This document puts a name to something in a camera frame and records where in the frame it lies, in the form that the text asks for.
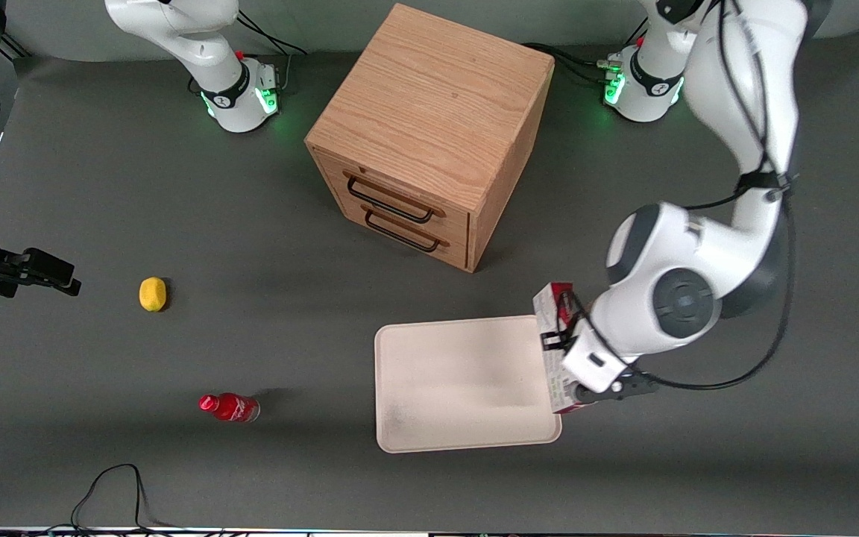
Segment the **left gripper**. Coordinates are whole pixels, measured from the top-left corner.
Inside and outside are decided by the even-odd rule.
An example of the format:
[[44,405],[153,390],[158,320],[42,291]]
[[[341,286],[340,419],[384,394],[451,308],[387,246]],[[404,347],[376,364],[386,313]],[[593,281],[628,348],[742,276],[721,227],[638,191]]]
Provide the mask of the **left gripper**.
[[575,381],[575,399],[581,405],[597,401],[597,394],[609,391],[611,384],[639,356],[617,356],[601,343],[586,319],[575,323],[573,332],[540,333],[542,351],[566,351],[562,367]]

